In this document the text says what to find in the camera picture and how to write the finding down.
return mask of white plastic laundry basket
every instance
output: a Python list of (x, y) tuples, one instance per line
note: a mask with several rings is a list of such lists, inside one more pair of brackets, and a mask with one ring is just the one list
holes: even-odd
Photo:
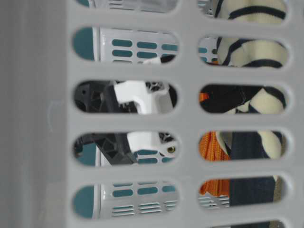
[[(108, 8), (114, 10), (133, 10), (166, 13), (174, 9), (176, 0), (90, 0), (92, 8)], [(200, 9), (206, 14), (212, 14), (210, 1), (198, 2)], [(165, 31), (144, 31), (119, 28), (93, 28), (93, 44), (95, 61), (142, 63), (151, 57), (177, 55), (178, 42), (176, 38)], [(211, 62), (217, 58), (216, 40), (212, 37), (203, 39), (198, 48), (203, 61)], [(129, 56), (118, 56), (115, 52), (128, 51)], [(147, 161), (154, 164), (166, 163), (172, 158), (159, 152), (137, 152), (139, 164)], [(102, 153), (96, 148), (96, 166), (109, 166)], [(152, 190), (149, 194), (139, 194), (140, 189)], [(115, 196), (115, 193), (128, 193), (128, 197)], [(219, 209), (229, 206), (226, 196), (213, 197), (210, 194), (199, 196), (199, 203), (208, 209)], [(134, 216), (148, 213), (168, 212), (178, 203), (178, 193), (168, 182), (155, 180), (149, 183), (118, 183), (102, 184), (94, 187), (94, 218), (111, 218)]]

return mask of striped fabric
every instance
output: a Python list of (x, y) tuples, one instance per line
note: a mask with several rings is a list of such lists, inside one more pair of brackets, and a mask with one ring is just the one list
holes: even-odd
[[(212, 7), (216, 18), (258, 23), (281, 23), (286, 12), (282, 0), (212, 0)], [(287, 61), (286, 48), (275, 41), (224, 37), (218, 38), (217, 48), (218, 62), (225, 66), (280, 68)], [(279, 114), (285, 105), (279, 88), (264, 86), (250, 101), (228, 113)], [(263, 145), (263, 157), (281, 156), (281, 134), (265, 131), (256, 134)], [(223, 142), (221, 135), (217, 134), (219, 142)]]
[[(212, 0), (214, 17), (228, 20), (279, 24), (284, 20), (286, 6), (282, 0)], [(218, 62), (234, 67), (280, 68), (287, 61), (287, 50), (276, 41), (222, 37), (217, 41)], [(231, 114), (279, 114), (285, 108), (285, 98), (279, 88), (262, 87), (245, 104), (229, 111)], [(217, 139), (232, 160), (279, 158), (282, 135), (273, 131), (217, 133)], [(277, 176), (230, 181), (230, 205), (266, 203), (274, 200)], [(269, 228), (270, 222), (251, 228)], [(247, 228), (240, 225), (234, 228)]]

